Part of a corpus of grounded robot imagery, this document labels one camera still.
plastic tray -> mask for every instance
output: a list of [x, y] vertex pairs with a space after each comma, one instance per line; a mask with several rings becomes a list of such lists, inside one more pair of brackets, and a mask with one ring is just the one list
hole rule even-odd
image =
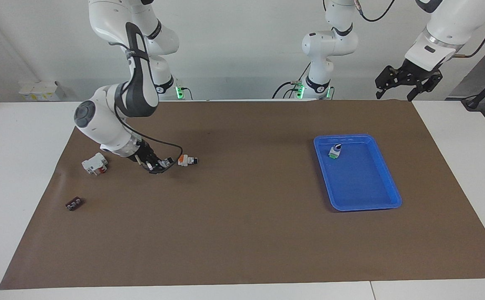
[[[329, 150], [342, 144], [338, 159]], [[329, 199], [339, 211], [398, 208], [402, 199], [376, 140], [370, 135], [327, 135], [314, 140]]]

white table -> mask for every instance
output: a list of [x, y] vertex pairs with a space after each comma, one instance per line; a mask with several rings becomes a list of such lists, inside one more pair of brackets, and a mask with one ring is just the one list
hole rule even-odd
[[[0, 281], [74, 129], [76, 106], [0, 104]], [[459, 102], [415, 107], [485, 226], [485, 119]], [[485, 279], [0, 291], [0, 299], [48, 298], [472, 300], [485, 299]]]

orange and white object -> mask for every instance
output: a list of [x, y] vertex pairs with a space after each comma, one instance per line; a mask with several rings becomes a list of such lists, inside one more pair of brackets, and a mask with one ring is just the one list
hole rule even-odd
[[83, 165], [83, 168], [87, 173], [98, 176], [107, 172], [108, 162], [105, 159], [105, 156], [101, 153], [96, 153], [93, 158], [84, 161], [81, 165]]
[[188, 167], [189, 165], [196, 165], [197, 163], [198, 159], [196, 157], [190, 157], [187, 154], [180, 156], [177, 161], [177, 164], [181, 167]]

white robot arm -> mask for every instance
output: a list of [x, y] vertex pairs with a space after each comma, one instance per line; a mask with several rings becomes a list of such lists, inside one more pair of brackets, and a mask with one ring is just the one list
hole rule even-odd
[[332, 30], [307, 34], [302, 42], [303, 52], [311, 59], [309, 75], [303, 79], [302, 98], [326, 97], [333, 72], [329, 57], [354, 53], [359, 43], [353, 32], [354, 1], [326, 0], [326, 3], [326, 20]]
[[175, 53], [177, 35], [153, 12], [153, 0], [90, 0], [90, 25], [110, 45], [126, 54], [131, 78], [123, 84], [101, 87], [80, 104], [76, 127], [101, 144], [103, 151], [138, 162], [150, 173], [163, 173], [173, 159], [159, 159], [149, 144], [123, 118], [151, 116], [160, 98], [181, 98], [178, 82], [159, 55]]
[[455, 57], [476, 29], [485, 23], [485, 0], [416, 0], [431, 13], [431, 20], [405, 55], [403, 65], [387, 66], [376, 79], [381, 99], [391, 88], [413, 85], [407, 95], [412, 101], [419, 93], [431, 92], [442, 80], [440, 66]]

brown paper mat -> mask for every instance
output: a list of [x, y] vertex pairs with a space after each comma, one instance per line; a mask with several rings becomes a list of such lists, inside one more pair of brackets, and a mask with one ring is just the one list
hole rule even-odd
[[[95, 177], [74, 131], [0, 289], [485, 278], [485, 229], [410, 103], [162, 103], [131, 124], [200, 165], [108, 154]], [[350, 133], [374, 136], [402, 207], [332, 209], [313, 138]]]

